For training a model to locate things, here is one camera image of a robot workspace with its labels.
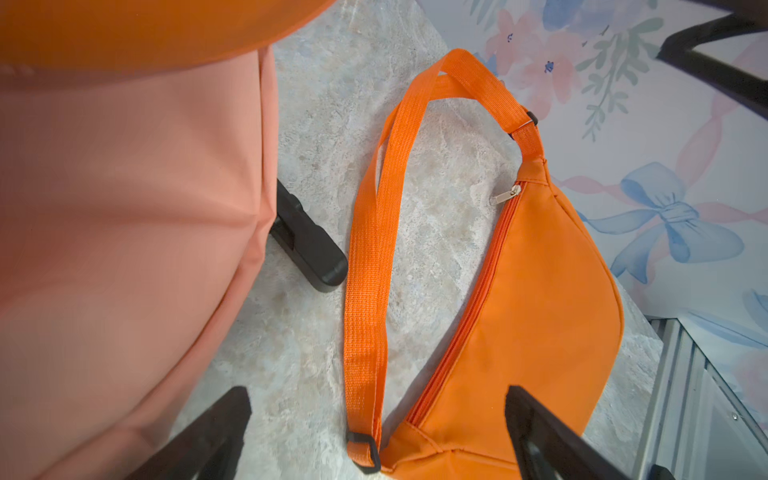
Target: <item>floral wallpaper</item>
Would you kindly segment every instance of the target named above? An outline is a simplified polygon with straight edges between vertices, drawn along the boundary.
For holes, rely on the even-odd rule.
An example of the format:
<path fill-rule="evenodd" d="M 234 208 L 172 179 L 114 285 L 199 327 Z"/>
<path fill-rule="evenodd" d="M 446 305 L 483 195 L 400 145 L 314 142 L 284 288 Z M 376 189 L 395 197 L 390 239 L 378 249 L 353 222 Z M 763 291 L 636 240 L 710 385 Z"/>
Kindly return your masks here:
<path fill-rule="evenodd" d="M 638 306 L 680 316 L 768 432 L 768 122 L 655 60 L 668 35 L 723 13 L 418 1 L 450 48 L 473 51 L 540 119 L 554 181 Z M 768 77 L 768 33 L 700 50 Z"/>

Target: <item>blue bow illustration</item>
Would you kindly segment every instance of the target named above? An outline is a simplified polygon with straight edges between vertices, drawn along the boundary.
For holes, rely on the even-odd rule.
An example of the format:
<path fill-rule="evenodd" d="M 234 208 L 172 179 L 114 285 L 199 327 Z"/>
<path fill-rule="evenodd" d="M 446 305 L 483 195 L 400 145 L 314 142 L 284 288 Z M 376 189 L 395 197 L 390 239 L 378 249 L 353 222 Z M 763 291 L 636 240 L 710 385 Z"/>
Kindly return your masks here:
<path fill-rule="evenodd" d="M 768 333 L 768 295 L 760 295 L 755 290 L 747 290 L 743 295 L 744 307 L 752 320 Z"/>
<path fill-rule="evenodd" d="M 589 220 L 579 214 L 581 219 L 598 232 L 611 235 L 637 230 L 657 215 L 664 223 L 641 233 L 616 256 L 611 265 L 615 276 L 626 270 L 642 283 L 648 283 L 650 249 L 664 233 L 669 240 L 670 255 L 680 263 L 725 260 L 744 250 L 744 242 L 734 232 L 699 220 L 699 213 L 683 202 L 685 185 L 682 180 L 658 162 L 630 172 L 621 181 L 621 190 L 649 209 L 598 220 Z"/>

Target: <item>pink fabric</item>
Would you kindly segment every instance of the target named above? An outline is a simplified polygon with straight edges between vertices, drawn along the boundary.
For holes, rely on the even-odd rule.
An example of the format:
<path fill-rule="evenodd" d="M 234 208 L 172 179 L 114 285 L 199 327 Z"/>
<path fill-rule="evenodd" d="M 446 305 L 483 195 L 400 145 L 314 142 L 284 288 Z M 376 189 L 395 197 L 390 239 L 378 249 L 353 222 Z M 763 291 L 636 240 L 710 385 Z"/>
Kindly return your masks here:
<path fill-rule="evenodd" d="M 274 58 L 60 80 L 0 80 L 0 465 L 123 478 L 166 440 L 261 268 Z"/>

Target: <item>zipper pull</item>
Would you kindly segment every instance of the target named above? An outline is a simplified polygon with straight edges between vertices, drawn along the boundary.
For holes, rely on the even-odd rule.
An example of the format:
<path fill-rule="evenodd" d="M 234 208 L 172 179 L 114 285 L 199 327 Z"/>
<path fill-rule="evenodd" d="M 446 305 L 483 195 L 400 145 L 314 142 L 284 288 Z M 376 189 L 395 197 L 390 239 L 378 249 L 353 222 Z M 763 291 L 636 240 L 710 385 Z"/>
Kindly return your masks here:
<path fill-rule="evenodd" d="M 491 205 L 496 206 L 499 204 L 503 204 L 505 201 L 517 197 L 520 194 L 520 192 L 522 192 L 522 190 L 523 189 L 520 185 L 515 185 L 512 187 L 512 190 L 510 190 L 509 192 L 504 192 L 501 195 L 496 195 L 495 197 L 491 197 Z"/>

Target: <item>pink flower illustration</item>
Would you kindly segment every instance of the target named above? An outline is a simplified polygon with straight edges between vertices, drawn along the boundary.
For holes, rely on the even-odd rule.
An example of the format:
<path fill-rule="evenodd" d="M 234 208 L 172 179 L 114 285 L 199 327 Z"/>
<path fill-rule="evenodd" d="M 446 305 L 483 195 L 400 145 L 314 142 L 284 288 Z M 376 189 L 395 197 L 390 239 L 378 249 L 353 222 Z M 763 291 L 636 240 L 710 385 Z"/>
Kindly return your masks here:
<path fill-rule="evenodd" d="M 577 35 L 564 32 L 550 35 L 546 43 L 535 36 L 525 42 L 522 53 L 531 63 L 513 73 L 511 86 L 533 89 L 525 106 L 539 119 L 549 113 L 553 95 L 564 104 L 571 98 L 571 90 L 581 86 L 571 61 L 580 47 Z"/>
<path fill-rule="evenodd" d="M 768 351 L 745 354 L 733 369 L 733 375 L 744 391 L 746 403 L 768 415 Z"/>
<path fill-rule="evenodd" d="M 536 27 L 536 16 L 528 12 L 517 23 L 506 10 L 498 13 L 498 35 L 490 37 L 485 43 L 485 57 L 496 55 L 496 71 L 499 75 L 509 73 L 509 68 L 516 61 L 523 59 L 521 50 L 528 36 Z"/>

